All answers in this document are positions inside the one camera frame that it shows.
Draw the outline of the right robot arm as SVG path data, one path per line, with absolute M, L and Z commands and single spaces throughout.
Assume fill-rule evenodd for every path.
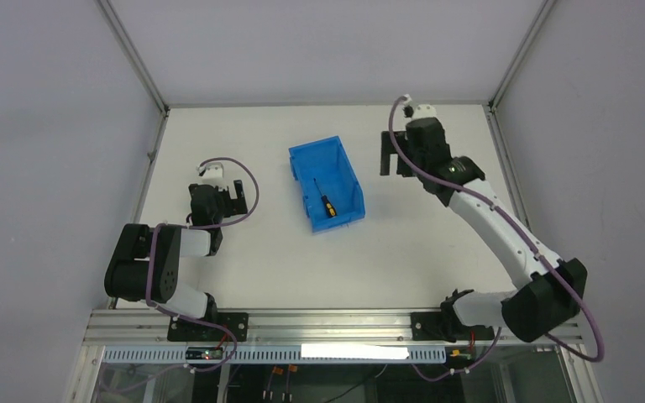
M 452 156 L 437 118 L 413 119 L 380 135 L 380 173 L 416 177 L 424 190 L 461 217 L 498 258 L 514 288 L 482 293 L 454 290 L 439 305 L 436 334 L 455 342 L 482 327 L 504 327 L 534 342 L 580 313 L 587 270 L 535 238 L 500 202 L 485 172 L 467 156 Z

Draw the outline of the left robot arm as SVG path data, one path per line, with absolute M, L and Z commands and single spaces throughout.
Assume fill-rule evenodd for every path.
M 217 322 L 215 298 L 179 280 L 180 262 L 216 255 L 223 242 L 223 220 L 249 213 L 243 182 L 235 180 L 233 188 L 234 196 L 227 187 L 188 186 L 193 229 L 126 224 L 104 276 L 106 294 L 125 301 L 148 301 L 175 316 Z

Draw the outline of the yellow black screwdriver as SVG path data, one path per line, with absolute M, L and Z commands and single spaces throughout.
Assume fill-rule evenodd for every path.
M 327 214 L 327 217 L 332 218 L 337 216 L 337 210 L 334 207 L 334 205 L 331 203 L 329 200 L 327 194 L 323 191 L 322 187 L 320 186 L 317 178 L 313 179 L 313 183 L 315 184 L 315 187 L 320 195 L 321 202 L 324 205 L 325 212 Z

